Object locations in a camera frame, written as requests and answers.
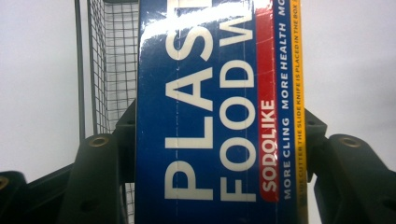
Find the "packaging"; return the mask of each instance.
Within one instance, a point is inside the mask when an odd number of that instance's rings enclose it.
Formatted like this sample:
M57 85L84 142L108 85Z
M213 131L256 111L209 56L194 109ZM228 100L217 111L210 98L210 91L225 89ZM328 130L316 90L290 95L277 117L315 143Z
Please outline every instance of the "packaging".
M306 223L298 0L140 2L135 222Z

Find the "box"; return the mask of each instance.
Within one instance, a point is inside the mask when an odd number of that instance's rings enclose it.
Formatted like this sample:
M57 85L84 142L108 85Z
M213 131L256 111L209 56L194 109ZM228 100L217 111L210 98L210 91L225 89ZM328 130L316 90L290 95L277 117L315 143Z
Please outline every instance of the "box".
M307 222L298 0L140 2L136 223Z

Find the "metal rod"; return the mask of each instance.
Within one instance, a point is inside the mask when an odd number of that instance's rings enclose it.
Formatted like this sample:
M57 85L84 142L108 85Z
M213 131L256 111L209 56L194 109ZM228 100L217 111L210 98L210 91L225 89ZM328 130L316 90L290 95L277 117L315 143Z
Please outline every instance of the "metal rod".
M79 116L79 142L85 139L85 102L84 102L84 67L82 55L81 14L79 0L75 0L76 36L78 57L78 116Z
M96 116L96 97L95 97L95 72L93 67L93 43L92 43L92 11L91 0L87 0L88 5L88 26L89 26L89 39L90 39L90 67L91 67L91 101L92 101L92 126L93 134L98 134L97 116Z

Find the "black plastic part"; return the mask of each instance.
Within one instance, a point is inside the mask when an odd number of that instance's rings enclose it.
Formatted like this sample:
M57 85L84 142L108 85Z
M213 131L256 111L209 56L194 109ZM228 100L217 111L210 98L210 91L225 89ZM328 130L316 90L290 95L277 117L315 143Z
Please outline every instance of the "black plastic part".
M22 194L24 223L55 223L73 165L37 179Z
M396 175L367 143L337 134L316 153L315 194L323 224L396 223Z
M0 173L0 223L55 223L72 165L26 184L23 174Z
M306 160L308 182L311 182L313 173L317 169L318 161L316 153L319 147L323 147L324 142L327 140L325 133L327 125L315 117L307 109L305 110L305 129L306 129Z
M125 223L117 139L87 138L79 147L58 223Z
M0 173L0 223L19 223L23 214L21 192L26 188L23 174L9 171Z
M120 151L122 182L134 183L136 102L133 101L116 124L113 134Z

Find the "blue box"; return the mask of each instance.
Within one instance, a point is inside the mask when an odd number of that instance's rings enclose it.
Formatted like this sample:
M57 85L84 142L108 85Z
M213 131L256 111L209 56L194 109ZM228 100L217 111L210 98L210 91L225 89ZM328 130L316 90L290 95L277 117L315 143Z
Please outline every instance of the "blue box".
M140 2L135 222L306 223L298 0Z

